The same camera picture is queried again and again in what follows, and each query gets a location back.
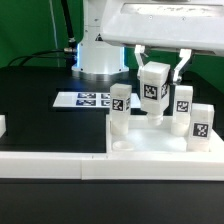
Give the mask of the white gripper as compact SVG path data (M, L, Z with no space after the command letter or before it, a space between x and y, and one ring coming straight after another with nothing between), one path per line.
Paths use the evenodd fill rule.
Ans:
M148 57L143 45L181 49L170 74L180 84L192 50L224 54L224 0L107 0L101 35L112 45L136 45L137 78Z

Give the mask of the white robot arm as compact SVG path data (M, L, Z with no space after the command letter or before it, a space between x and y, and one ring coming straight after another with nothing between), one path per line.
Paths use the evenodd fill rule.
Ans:
M177 52L173 84L193 55L224 57L224 0L83 0L83 16L73 70L93 79L126 72L126 47L139 64L146 50Z

